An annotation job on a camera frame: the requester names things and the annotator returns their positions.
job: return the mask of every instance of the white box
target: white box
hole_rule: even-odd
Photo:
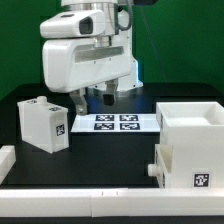
[[[160,144],[149,174],[157,176],[159,186],[223,188],[223,107],[217,102],[157,103],[156,116]]]
[[[68,109],[38,97],[18,103],[22,140],[49,153],[69,147]]]

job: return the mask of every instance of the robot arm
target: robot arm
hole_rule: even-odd
[[[43,47],[46,85],[53,92],[71,93],[76,108],[79,102],[83,104],[86,87],[103,82],[107,84],[105,99],[109,102],[108,96],[113,98],[117,89],[117,79],[130,75],[136,65],[131,30],[119,32],[118,4],[122,2],[62,0],[66,11],[40,26],[41,35],[50,39]],[[84,107],[85,103],[81,109],[78,106],[77,113],[84,115]]]

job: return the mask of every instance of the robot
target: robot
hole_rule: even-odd
[[[121,8],[124,4],[128,13]],[[117,90],[143,86],[132,56],[132,4],[130,0],[62,0],[65,12],[40,26],[41,35],[50,39],[43,47],[46,85],[53,92],[70,93],[78,115],[88,113],[87,87],[103,91],[104,103],[113,105]]]

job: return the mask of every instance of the white plastic panel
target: white plastic panel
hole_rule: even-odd
[[[71,132],[159,132],[155,114],[89,114],[76,116]]]
[[[16,162],[15,147],[3,146],[0,149],[0,184]]]

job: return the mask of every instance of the dark wall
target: dark wall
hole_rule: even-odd
[[[224,1],[160,0],[134,7],[134,55],[144,82],[203,82],[224,93]],[[39,25],[60,0],[0,1],[0,99],[43,79]]]

